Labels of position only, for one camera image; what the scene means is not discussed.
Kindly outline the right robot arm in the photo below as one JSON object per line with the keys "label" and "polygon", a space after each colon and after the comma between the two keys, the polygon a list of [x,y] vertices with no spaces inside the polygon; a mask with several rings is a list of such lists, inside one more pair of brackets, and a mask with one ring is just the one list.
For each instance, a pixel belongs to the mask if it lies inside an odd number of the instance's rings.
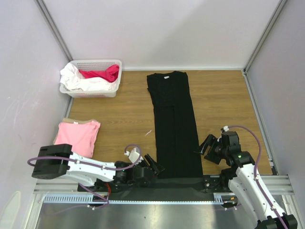
{"label": "right robot arm", "polygon": [[286,211],[273,198],[263,182],[257,160],[243,151],[239,136],[228,127],[222,128],[219,138],[209,134],[195,151],[215,164],[225,160],[229,166],[223,169],[218,178],[204,179],[207,191],[232,192],[237,197],[256,229],[295,229],[297,219]]}

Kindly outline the magenta t-shirt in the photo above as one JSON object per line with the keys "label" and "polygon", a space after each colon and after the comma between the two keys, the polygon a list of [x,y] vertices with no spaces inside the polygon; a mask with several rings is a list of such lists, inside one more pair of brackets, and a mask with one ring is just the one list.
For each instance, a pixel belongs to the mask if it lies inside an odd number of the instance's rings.
{"label": "magenta t-shirt", "polygon": [[113,83],[117,80],[119,75],[120,67],[117,64],[114,64],[110,67],[108,67],[105,71],[84,71],[79,70],[79,72],[82,74],[82,76],[85,79],[91,79],[91,78],[102,78],[110,83]]}

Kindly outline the aluminium frame rail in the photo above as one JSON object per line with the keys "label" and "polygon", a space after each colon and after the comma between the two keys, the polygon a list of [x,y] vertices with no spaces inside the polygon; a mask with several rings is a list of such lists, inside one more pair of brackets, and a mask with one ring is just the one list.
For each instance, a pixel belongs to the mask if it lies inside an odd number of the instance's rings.
{"label": "aluminium frame rail", "polygon": [[[273,195],[293,195],[294,191],[287,175],[260,175],[265,185]],[[67,179],[38,179],[34,193],[72,193],[77,192],[78,183]]]}

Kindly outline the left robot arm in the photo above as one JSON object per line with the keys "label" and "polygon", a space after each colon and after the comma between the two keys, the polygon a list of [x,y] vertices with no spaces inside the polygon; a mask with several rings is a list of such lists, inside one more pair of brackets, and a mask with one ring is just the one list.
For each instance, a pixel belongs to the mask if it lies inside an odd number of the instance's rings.
{"label": "left robot arm", "polygon": [[68,179],[95,191],[103,189],[104,185],[113,189],[120,186],[146,187],[165,170],[149,154],[143,155],[136,144],[127,145],[124,155],[128,162],[102,162],[77,154],[69,144],[60,144],[41,147],[38,156],[27,163],[33,167],[33,178]]}

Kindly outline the white plastic laundry basket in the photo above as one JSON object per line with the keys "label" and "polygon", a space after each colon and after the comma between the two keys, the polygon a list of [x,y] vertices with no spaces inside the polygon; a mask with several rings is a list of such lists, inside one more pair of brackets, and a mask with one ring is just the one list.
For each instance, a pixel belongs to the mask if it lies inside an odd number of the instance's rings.
{"label": "white plastic laundry basket", "polygon": [[78,97],[115,97],[119,89],[122,75],[122,62],[120,60],[74,60],[69,62],[77,67],[78,70],[84,71],[105,71],[108,67],[117,64],[120,67],[119,75],[116,80],[117,85],[111,91],[69,91],[63,84],[60,83],[60,92],[67,94],[73,98]]}

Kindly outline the black t-shirt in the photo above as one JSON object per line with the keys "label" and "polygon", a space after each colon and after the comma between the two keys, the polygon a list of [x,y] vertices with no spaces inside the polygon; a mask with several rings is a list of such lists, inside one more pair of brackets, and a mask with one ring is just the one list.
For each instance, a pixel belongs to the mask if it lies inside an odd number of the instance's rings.
{"label": "black t-shirt", "polygon": [[203,176],[193,103],[187,73],[147,76],[155,123],[157,162],[165,170],[159,179]]}

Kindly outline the folded pink t-shirt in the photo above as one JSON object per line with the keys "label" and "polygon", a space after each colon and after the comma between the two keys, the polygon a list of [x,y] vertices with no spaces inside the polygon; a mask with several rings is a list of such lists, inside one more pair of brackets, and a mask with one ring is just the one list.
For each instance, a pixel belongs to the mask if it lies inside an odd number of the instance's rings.
{"label": "folded pink t-shirt", "polygon": [[98,121],[87,124],[61,122],[53,144],[69,144],[72,146],[72,152],[86,158],[92,158],[100,127],[101,123]]}

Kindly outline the white t-shirt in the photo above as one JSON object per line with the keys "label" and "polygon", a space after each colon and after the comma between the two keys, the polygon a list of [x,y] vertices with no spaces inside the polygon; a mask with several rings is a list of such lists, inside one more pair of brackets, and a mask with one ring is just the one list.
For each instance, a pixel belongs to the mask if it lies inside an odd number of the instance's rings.
{"label": "white t-shirt", "polygon": [[103,78],[93,77],[85,79],[80,71],[71,63],[68,63],[61,71],[60,83],[69,91],[111,91],[114,90],[117,82],[110,83]]}

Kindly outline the folded beige t-shirt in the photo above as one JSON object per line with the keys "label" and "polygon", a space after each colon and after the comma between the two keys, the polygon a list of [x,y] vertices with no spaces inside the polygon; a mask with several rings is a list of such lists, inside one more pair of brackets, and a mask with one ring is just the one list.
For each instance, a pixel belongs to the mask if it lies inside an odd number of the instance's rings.
{"label": "folded beige t-shirt", "polygon": [[70,119],[70,118],[63,118],[62,120],[63,123],[69,123],[69,124],[87,124],[87,123],[92,123],[96,122],[96,120],[91,119],[91,120],[75,120],[75,119]]}

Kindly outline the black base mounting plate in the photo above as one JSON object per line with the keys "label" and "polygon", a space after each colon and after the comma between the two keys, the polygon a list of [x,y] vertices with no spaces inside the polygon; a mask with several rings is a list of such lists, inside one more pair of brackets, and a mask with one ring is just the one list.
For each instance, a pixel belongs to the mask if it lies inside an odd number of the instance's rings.
{"label": "black base mounting plate", "polygon": [[215,193],[229,193],[219,176],[197,178],[154,177],[146,183],[109,184],[110,200],[117,201],[212,201]]}

